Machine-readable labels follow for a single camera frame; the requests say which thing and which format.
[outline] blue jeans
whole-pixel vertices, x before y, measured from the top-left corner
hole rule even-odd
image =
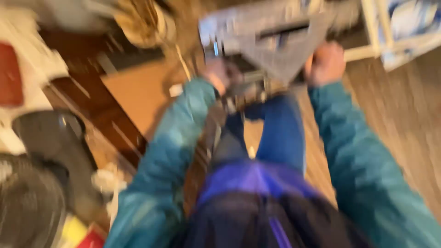
[[[251,105],[245,109],[245,117],[264,121],[256,160],[283,164],[305,173],[305,135],[299,106],[293,95],[278,95],[263,104]],[[241,113],[236,113],[228,116],[222,128],[211,161],[212,169],[246,159],[249,158],[243,139],[243,121]]]

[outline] jacket sleeve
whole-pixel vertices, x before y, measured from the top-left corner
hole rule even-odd
[[[214,88],[194,79],[165,112],[138,172],[119,194],[106,248],[167,247],[184,220],[183,187]]]
[[[341,83],[309,89],[340,211],[379,248],[441,247],[441,229]]]

